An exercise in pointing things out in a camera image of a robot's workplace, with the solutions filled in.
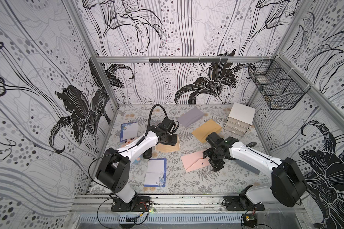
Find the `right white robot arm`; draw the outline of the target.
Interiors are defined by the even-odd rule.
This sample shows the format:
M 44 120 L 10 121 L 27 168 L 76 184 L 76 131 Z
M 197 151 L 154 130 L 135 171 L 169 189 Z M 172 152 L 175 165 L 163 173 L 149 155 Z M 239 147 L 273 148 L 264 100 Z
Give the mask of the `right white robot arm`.
M 203 152 L 203 156 L 208 158 L 214 172 L 224 168 L 226 159 L 233 159 L 268 176 L 268 183 L 249 185 L 240 192 L 237 203 L 242 209 L 249 210 L 262 202 L 272 201 L 290 208 L 302 204 L 308 184 L 295 160 L 272 157 L 254 150 L 256 142 L 245 145 L 233 137 L 223 139 L 215 132 L 205 140 L 210 148 Z

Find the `pink envelope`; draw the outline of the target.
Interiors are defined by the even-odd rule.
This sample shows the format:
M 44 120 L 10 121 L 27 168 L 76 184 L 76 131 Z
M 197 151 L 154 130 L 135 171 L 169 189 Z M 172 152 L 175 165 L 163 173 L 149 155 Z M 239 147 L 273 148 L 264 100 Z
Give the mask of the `pink envelope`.
M 186 173 L 201 169 L 210 165 L 209 158 L 204 158 L 203 151 L 194 152 L 181 157 Z

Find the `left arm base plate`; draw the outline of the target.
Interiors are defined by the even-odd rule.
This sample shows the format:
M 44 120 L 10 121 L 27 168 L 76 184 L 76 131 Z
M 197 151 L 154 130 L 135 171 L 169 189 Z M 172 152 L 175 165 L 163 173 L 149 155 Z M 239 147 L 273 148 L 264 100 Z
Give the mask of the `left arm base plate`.
M 112 212 L 148 212 L 152 205 L 151 197 L 136 196 L 129 203 L 124 202 L 121 198 L 114 198 Z

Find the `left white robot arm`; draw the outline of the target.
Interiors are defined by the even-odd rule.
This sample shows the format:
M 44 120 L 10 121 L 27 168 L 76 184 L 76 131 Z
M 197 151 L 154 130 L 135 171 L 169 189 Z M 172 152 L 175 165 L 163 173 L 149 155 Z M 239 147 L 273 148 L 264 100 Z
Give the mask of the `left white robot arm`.
M 162 109 L 165 118 L 159 124 L 152 126 L 152 114 L 157 107 Z M 145 134 L 123 148 L 107 149 L 104 156 L 99 159 L 96 179 L 124 203 L 134 202 L 137 192 L 128 184 L 131 164 L 140 156 L 150 159 L 153 155 L 153 147 L 158 144 L 175 146 L 178 127 L 179 125 L 168 117 L 162 105 L 154 105 L 149 113 Z

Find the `white blue-bordered letter paper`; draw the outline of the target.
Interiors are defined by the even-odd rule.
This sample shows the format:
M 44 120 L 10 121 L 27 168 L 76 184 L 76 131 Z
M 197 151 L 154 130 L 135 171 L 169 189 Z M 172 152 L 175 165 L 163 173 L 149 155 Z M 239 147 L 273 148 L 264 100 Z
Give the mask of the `white blue-bordered letter paper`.
M 148 161 L 144 186 L 164 188 L 166 186 L 167 159 L 157 158 Z

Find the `dark grey envelope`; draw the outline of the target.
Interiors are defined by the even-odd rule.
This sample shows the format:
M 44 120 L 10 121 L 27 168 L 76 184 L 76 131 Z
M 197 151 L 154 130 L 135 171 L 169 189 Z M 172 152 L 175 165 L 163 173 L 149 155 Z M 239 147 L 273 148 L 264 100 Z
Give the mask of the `dark grey envelope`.
M 249 165 L 249 164 L 247 164 L 247 163 L 245 163 L 239 159 L 237 159 L 235 161 L 239 166 L 243 167 L 244 169 L 246 169 L 246 170 L 248 170 L 254 174 L 257 174 L 257 175 L 260 174 L 260 171 L 258 169 L 256 169 L 255 167 L 253 167 L 253 166 L 251 166 L 251 165 Z

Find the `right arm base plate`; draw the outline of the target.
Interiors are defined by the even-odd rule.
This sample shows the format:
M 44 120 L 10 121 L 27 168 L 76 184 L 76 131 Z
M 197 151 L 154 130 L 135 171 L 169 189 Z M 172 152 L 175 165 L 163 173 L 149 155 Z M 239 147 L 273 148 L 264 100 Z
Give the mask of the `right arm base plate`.
M 221 203 L 228 211 L 264 211 L 265 207 L 262 203 L 254 204 L 246 197 L 240 196 L 224 196 Z

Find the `yellow kraft envelope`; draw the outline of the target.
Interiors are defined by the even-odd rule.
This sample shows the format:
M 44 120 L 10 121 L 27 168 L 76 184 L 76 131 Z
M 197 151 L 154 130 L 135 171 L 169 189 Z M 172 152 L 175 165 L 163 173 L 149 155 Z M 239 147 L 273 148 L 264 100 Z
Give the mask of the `yellow kraft envelope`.
M 204 143 L 209 134 L 216 132 L 219 134 L 222 131 L 222 126 L 216 123 L 213 119 L 208 120 L 196 130 L 192 132 L 192 135 L 201 143 Z

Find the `lilac grey envelope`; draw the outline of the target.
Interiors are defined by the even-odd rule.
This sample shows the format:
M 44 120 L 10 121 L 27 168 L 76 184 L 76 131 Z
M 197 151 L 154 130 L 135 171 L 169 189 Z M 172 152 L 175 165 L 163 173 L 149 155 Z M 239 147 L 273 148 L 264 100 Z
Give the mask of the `lilac grey envelope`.
M 183 114 L 181 117 L 177 119 L 179 124 L 181 124 L 184 127 L 189 127 L 199 119 L 201 119 L 204 116 L 204 113 L 198 109 L 197 107 L 194 107 L 193 109 L 189 110 L 185 114 Z

